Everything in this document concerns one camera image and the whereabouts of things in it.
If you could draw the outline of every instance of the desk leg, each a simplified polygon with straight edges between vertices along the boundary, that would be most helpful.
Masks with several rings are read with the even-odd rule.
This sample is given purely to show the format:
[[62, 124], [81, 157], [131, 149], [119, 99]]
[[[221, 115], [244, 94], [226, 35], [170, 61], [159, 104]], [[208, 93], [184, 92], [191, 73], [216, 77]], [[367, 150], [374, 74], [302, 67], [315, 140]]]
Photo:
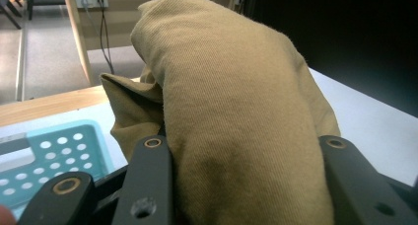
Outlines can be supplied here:
[[84, 34], [81, 27], [80, 16], [76, 4], [76, 0], [65, 0], [68, 9], [68, 15], [71, 21], [71, 27], [74, 33], [74, 39], [76, 41], [77, 50], [79, 52], [80, 61], [83, 66], [84, 74], [86, 75], [89, 84], [93, 86], [93, 74], [90, 65], [89, 55], [87, 54], [86, 43], [84, 40]]

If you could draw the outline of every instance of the khaki fabric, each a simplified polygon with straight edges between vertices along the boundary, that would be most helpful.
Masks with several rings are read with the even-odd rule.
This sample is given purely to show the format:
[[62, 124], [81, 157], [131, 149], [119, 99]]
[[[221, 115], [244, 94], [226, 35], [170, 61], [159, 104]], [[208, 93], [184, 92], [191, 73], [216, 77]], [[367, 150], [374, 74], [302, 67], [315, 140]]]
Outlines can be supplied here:
[[339, 130], [290, 40], [208, 0], [139, 12], [141, 83], [103, 75], [125, 156], [164, 120], [191, 224], [332, 224], [317, 138]]

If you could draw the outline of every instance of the table surface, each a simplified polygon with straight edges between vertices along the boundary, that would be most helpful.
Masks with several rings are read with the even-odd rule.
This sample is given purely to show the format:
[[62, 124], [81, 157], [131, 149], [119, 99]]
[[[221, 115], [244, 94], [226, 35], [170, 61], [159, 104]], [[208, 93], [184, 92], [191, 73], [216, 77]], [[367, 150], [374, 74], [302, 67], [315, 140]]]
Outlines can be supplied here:
[[[342, 136], [382, 174], [413, 186], [418, 175], [418, 118], [401, 112], [312, 70], [332, 105]], [[0, 106], [0, 137], [76, 119], [97, 121], [114, 150], [114, 164], [126, 161], [109, 131], [114, 123], [103, 87]]]

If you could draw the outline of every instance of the power cord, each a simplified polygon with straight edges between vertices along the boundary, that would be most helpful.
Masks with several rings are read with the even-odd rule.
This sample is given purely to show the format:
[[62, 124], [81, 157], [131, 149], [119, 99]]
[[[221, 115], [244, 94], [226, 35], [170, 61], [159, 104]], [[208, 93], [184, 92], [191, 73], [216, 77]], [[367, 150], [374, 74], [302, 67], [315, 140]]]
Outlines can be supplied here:
[[[102, 52], [104, 54], [104, 59], [107, 62], [107, 65], [110, 69], [110, 73], [114, 74], [114, 69], [113, 69], [113, 65], [111, 63], [111, 56], [110, 56], [110, 48], [109, 48], [109, 44], [108, 44], [108, 33], [107, 33], [107, 23], [105, 21], [105, 5], [104, 5], [104, 1], [103, 0], [98, 0], [99, 5], [101, 6], [101, 10], [102, 10], [102, 21], [101, 21], [101, 30], [98, 31], [98, 29], [96, 28], [95, 23], [93, 22], [92, 16], [90, 15], [89, 12], [89, 4], [85, 1], [82, 0], [81, 1], [84, 9], [86, 10], [86, 14], [87, 17], [89, 18], [90, 22], [92, 23], [93, 28], [95, 29], [96, 34], [99, 36], [100, 40], [101, 40], [101, 49]], [[105, 48], [104, 48], [104, 44], [103, 44], [103, 29], [105, 30], [105, 37], [106, 37], [106, 44], [107, 44], [107, 55], [105, 54]]]

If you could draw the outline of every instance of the teal plastic basket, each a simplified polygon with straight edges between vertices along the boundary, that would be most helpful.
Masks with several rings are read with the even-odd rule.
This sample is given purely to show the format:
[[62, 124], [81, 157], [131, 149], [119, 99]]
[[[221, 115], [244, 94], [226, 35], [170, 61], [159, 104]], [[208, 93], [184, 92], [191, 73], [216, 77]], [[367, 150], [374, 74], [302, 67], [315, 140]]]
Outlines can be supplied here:
[[86, 172], [96, 181], [114, 171], [102, 132], [78, 120], [0, 139], [0, 204], [20, 217], [48, 180]]

